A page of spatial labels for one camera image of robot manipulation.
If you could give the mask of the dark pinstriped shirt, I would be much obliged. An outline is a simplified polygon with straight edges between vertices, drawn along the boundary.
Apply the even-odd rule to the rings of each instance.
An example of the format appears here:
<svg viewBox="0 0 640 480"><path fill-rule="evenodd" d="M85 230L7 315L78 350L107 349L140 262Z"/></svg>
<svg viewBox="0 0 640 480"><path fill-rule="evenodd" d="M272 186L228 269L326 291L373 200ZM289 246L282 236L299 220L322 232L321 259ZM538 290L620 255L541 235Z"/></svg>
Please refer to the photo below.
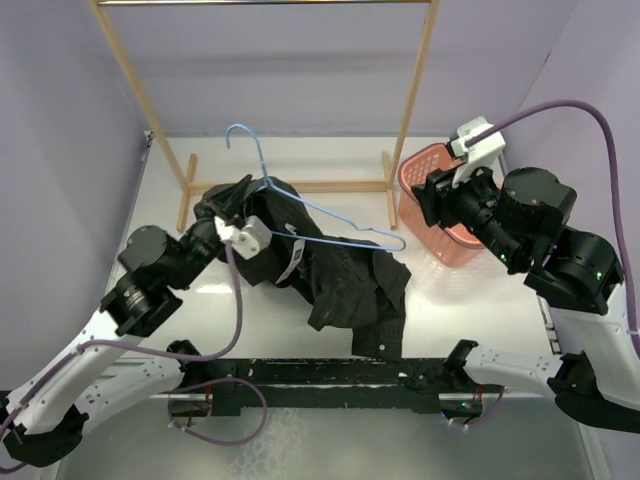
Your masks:
<svg viewBox="0 0 640 480"><path fill-rule="evenodd" d="M235 258L240 275L252 286L268 283L296 290L312 307L307 319L312 328L351 330L353 354L401 359L410 270L371 241L323 234L297 191L279 179L273 184L267 188L247 175L201 197L238 205L245 219L255 215L272 231L270 245L257 256ZM291 276L276 285L297 239L306 241L303 258Z"/></svg>

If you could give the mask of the pink plastic basket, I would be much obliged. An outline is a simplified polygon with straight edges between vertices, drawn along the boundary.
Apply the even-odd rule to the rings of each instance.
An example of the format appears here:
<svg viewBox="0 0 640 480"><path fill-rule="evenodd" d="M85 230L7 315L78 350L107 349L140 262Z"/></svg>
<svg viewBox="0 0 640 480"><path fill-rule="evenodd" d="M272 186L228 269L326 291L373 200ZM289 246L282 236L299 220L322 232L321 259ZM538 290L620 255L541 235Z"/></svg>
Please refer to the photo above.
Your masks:
<svg viewBox="0 0 640 480"><path fill-rule="evenodd" d="M402 189L399 216L416 238L447 267L458 268L477 257L484 245L462 224L442 228L426 222L427 199L424 184L434 170L449 170L459 164L444 143L431 144L404 160L398 168Z"/></svg>

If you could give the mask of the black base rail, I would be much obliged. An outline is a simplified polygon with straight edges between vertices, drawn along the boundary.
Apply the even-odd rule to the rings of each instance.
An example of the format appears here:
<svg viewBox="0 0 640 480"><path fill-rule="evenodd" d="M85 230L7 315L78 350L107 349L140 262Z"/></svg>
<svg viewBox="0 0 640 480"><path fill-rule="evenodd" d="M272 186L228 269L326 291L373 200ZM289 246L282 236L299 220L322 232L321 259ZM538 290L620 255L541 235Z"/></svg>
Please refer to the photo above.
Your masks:
<svg viewBox="0 0 640 480"><path fill-rule="evenodd" d="M178 393L203 393L211 384L213 414L243 408L402 409L441 411L440 399L459 402L497 386L480 387L442 359L219 359L184 368Z"/></svg>

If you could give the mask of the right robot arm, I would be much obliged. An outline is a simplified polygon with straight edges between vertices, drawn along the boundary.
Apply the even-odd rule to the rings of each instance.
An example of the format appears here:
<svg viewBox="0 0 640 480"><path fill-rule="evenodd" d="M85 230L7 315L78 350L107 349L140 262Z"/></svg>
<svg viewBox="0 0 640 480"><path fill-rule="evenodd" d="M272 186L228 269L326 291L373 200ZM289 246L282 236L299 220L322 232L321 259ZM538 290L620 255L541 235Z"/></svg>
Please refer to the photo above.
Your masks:
<svg viewBox="0 0 640 480"><path fill-rule="evenodd" d="M428 226L463 225L524 285L556 309L578 337L578 354L498 352L459 341L445 361L456 391L511 387L554 401L571 419L638 433L639 357L626 323L627 280L613 246L568 226L576 191L547 170L516 169L495 183L489 167L460 183L437 169L414 185Z"/></svg>

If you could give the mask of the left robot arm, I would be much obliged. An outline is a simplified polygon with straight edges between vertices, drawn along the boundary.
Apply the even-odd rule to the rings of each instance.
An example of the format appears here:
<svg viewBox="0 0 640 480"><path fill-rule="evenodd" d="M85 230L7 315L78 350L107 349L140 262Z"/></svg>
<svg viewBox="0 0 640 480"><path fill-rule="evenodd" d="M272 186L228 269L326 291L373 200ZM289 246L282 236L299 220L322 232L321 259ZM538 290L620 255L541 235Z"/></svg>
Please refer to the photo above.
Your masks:
<svg viewBox="0 0 640 480"><path fill-rule="evenodd" d="M145 225L118 256L124 275L100 301L80 333L38 374L1 400L1 440L16 467L48 467L71 453L89 430L157 393L202 387L206 367L229 353L202 355L188 341L166 350L143 347L183 302L188 289L220 254L234 283L235 254L256 254L249 221L219 208L180 238Z"/></svg>

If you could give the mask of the white shirt tag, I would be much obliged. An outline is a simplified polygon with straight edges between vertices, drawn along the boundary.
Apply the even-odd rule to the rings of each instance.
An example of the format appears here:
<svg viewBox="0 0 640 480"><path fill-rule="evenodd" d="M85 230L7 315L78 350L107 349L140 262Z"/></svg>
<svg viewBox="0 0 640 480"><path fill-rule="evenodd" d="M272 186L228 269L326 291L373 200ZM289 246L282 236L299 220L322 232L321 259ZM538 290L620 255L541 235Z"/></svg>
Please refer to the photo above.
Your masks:
<svg viewBox="0 0 640 480"><path fill-rule="evenodd" d="M306 241L303 239L297 239L294 241L290 261L287 267L284 269L284 271L276 280L276 285L279 285L285 280L287 280L291 276L291 274L296 270L297 266L299 265L300 261L303 258L305 244L306 244Z"/></svg>

